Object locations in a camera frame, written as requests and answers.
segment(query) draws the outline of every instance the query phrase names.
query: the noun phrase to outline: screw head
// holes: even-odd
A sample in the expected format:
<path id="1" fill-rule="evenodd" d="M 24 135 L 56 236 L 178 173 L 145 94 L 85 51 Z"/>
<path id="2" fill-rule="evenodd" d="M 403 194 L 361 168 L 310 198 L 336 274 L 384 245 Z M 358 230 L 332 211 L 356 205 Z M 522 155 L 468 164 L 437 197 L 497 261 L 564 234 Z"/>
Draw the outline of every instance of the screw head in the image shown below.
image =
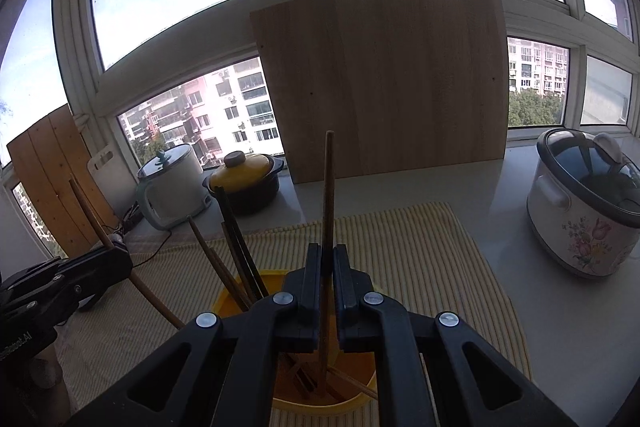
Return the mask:
<path id="1" fill-rule="evenodd" d="M 458 316 L 452 312 L 444 312 L 442 315 L 440 315 L 438 320 L 440 321 L 440 324 L 449 328 L 457 326 L 460 322 Z"/>
<path id="2" fill-rule="evenodd" d="M 378 292 L 368 292 L 364 295 L 363 299 L 367 304 L 373 305 L 380 304 L 383 300 L 385 300 L 382 294 Z"/>
<path id="3" fill-rule="evenodd" d="M 289 292 L 278 292 L 273 296 L 273 302 L 276 304 L 291 304 L 293 302 L 293 296 Z"/>
<path id="4" fill-rule="evenodd" d="M 200 326 L 200 328 L 210 328 L 214 326 L 216 322 L 218 322 L 218 318 L 211 312 L 204 312 L 196 317 L 196 324 Z"/>

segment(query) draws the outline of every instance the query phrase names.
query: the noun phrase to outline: yellow pot lid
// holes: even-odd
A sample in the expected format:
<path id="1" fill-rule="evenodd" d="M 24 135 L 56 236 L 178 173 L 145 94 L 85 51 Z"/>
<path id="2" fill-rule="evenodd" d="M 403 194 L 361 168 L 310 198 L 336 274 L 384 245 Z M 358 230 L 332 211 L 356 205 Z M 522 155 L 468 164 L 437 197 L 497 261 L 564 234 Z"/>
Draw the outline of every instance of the yellow pot lid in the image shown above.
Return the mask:
<path id="1" fill-rule="evenodd" d="M 269 158 L 263 154 L 244 154 L 234 151 L 224 158 L 209 178 L 209 188 L 224 187 L 228 193 L 251 187 L 264 178 L 271 169 Z"/>

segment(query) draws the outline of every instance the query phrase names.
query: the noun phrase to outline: pot lid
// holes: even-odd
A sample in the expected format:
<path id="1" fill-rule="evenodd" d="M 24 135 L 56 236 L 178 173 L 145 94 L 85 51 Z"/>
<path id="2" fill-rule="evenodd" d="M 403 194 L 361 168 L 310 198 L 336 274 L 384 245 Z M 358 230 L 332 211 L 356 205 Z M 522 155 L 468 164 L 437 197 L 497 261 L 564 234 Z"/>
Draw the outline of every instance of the pot lid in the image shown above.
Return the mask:
<path id="1" fill-rule="evenodd" d="M 209 188 L 224 187 L 226 192 L 237 192 L 251 187 L 271 170 L 271 161 L 263 154 L 244 154 L 234 151 L 224 158 L 225 165 L 218 167 L 209 178 Z"/>
<path id="2" fill-rule="evenodd" d="M 138 171 L 138 179 L 151 178 L 162 174 L 183 160 L 191 151 L 190 144 L 180 144 L 166 151 L 158 151 L 158 154 L 149 160 Z"/>
<path id="3" fill-rule="evenodd" d="M 538 153 L 558 181 L 594 210 L 640 228 L 640 170 L 609 134 L 549 130 L 538 139 Z"/>

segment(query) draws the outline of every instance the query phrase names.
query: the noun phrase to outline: black clay pot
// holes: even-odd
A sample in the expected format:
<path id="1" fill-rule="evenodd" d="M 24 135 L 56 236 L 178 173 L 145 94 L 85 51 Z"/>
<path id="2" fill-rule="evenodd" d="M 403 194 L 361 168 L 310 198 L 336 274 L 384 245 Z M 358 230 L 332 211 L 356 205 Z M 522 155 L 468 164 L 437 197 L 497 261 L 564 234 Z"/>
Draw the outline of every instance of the black clay pot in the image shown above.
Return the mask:
<path id="1" fill-rule="evenodd" d="M 284 160 L 269 154 L 264 156 L 269 159 L 271 168 L 263 178 L 246 189 L 226 192 L 231 210 L 237 216 L 246 216 L 247 214 L 255 214 L 261 211 L 273 201 L 280 189 L 278 173 L 284 167 Z M 209 190 L 209 194 L 215 198 L 216 194 L 213 192 L 212 187 L 209 186 L 209 179 L 210 175 L 205 178 L 202 184 Z"/>

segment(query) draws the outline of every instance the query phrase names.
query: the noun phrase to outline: floral rice cooker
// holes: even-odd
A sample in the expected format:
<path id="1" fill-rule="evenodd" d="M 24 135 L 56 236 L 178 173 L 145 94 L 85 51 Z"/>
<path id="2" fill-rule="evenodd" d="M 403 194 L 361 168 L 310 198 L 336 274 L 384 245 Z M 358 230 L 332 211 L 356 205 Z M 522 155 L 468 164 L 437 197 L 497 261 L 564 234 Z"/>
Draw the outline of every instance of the floral rice cooker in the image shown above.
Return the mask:
<path id="1" fill-rule="evenodd" d="M 543 247 L 584 277 L 604 277 L 640 238 L 640 170 L 607 133 L 565 128 L 538 139 L 527 212 Z"/>

